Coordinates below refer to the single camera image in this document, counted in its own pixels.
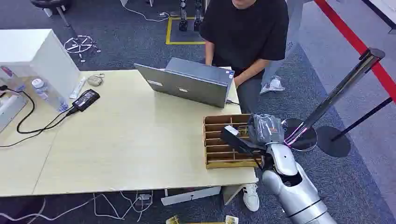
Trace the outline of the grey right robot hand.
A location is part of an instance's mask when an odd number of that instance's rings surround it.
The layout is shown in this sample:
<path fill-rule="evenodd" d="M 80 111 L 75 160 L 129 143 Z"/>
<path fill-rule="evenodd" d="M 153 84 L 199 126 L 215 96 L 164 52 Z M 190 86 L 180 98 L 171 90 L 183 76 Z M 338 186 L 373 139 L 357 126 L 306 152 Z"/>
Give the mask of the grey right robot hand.
<path fill-rule="evenodd" d="M 270 114 L 252 114 L 248 120 L 248 135 L 250 141 L 259 146 L 284 142 L 281 120 Z"/>

